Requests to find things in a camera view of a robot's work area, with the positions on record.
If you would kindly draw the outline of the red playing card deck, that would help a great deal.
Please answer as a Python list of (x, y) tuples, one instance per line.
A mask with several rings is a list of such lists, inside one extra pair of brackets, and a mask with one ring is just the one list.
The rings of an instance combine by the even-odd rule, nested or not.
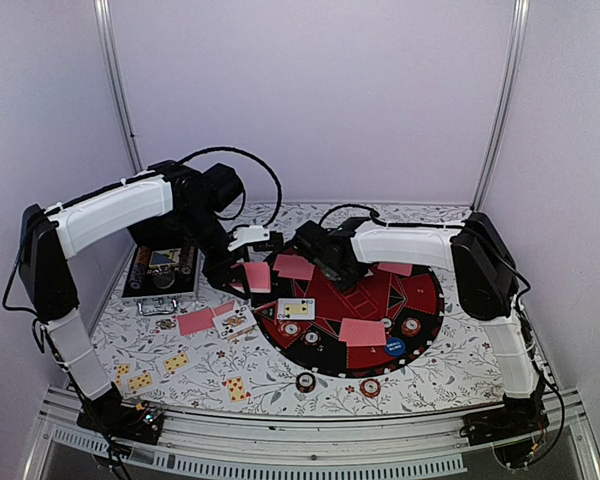
[(270, 293), (272, 288), (271, 270), (266, 262), (239, 262), (234, 269), (243, 268), (249, 291), (256, 294)]

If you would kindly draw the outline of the two of clubs card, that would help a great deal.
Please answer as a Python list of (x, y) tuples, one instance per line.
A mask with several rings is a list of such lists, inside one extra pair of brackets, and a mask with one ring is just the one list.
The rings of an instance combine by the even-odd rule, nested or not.
[(277, 320), (314, 320), (316, 303), (313, 298), (281, 298), (277, 302)]

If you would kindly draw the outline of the blue small blind button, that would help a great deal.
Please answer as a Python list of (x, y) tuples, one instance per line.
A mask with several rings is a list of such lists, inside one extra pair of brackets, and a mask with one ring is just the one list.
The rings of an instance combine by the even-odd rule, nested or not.
[(402, 339), (391, 337), (387, 340), (384, 351), (391, 357), (400, 357), (406, 352), (406, 345)]

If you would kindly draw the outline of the dark poker chip stack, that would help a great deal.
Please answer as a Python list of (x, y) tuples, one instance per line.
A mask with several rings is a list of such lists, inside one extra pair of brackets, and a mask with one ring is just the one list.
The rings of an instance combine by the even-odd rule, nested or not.
[(311, 373), (301, 373), (296, 377), (296, 389), (300, 393), (310, 393), (315, 389), (316, 378)]

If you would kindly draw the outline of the orange poker chip stack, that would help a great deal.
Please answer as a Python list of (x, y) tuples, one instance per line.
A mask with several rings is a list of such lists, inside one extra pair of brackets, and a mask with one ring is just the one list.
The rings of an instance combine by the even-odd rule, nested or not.
[(365, 379), (360, 383), (360, 392), (367, 398), (374, 398), (380, 394), (381, 384), (373, 378)]

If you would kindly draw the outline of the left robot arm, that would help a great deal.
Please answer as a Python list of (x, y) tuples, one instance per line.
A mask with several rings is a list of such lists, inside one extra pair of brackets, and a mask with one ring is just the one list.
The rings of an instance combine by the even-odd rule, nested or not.
[(215, 289), (249, 299), (247, 247), (269, 235), (267, 224), (246, 224), (227, 231), (220, 213), (245, 194), (236, 171), (217, 163), (205, 171), (189, 162), (211, 154), (234, 154), (262, 167), (274, 183), (275, 204), (282, 204), (282, 184), (259, 156), (234, 146), (211, 146), (178, 160), (155, 163), (136, 174), (74, 199), (22, 213), (18, 250), (1, 299), (8, 312), (32, 317), (31, 331), (40, 351), (49, 351), (68, 377), (81, 404), (77, 424), (117, 440), (156, 445), (164, 414), (143, 401), (123, 399), (92, 344), (82, 317), (81, 289), (73, 258), (125, 229), (171, 227), (203, 256), (202, 273)]

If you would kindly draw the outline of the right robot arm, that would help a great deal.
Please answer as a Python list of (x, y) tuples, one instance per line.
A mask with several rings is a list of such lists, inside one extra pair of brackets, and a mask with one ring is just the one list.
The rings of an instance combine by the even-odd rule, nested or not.
[(521, 302), (531, 284), (492, 221), (477, 211), (458, 224), (390, 222), (373, 208), (366, 212), (328, 229), (326, 255), (315, 263), (346, 287), (382, 262), (452, 272), (459, 304), (481, 322), (503, 382), (502, 406), (465, 415), (460, 434), (472, 445), (497, 442), (496, 459), (510, 471), (544, 460), (561, 435), (548, 433), (543, 395), (559, 390), (536, 360), (533, 329)]

